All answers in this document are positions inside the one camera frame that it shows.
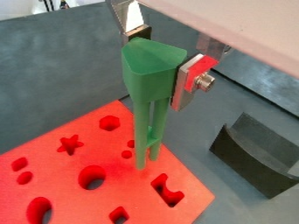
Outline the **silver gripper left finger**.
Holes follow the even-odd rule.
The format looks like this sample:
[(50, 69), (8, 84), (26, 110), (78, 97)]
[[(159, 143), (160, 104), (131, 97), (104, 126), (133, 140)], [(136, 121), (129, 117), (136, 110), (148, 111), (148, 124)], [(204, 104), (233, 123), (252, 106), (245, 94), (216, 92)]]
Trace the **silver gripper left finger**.
[(136, 0), (105, 0), (125, 45), (133, 38), (149, 39), (152, 27), (145, 24), (140, 5)]

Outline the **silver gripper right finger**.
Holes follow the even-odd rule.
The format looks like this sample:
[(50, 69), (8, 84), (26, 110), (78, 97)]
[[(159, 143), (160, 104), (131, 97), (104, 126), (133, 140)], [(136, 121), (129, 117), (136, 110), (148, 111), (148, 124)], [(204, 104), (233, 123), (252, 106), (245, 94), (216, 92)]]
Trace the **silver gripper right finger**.
[(231, 47), (207, 34), (200, 33), (196, 50), (196, 54), (177, 68), (171, 100), (171, 106), (175, 111), (180, 111), (189, 104), (197, 90), (203, 92), (211, 90), (215, 78), (209, 75), (209, 70), (228, 55)]

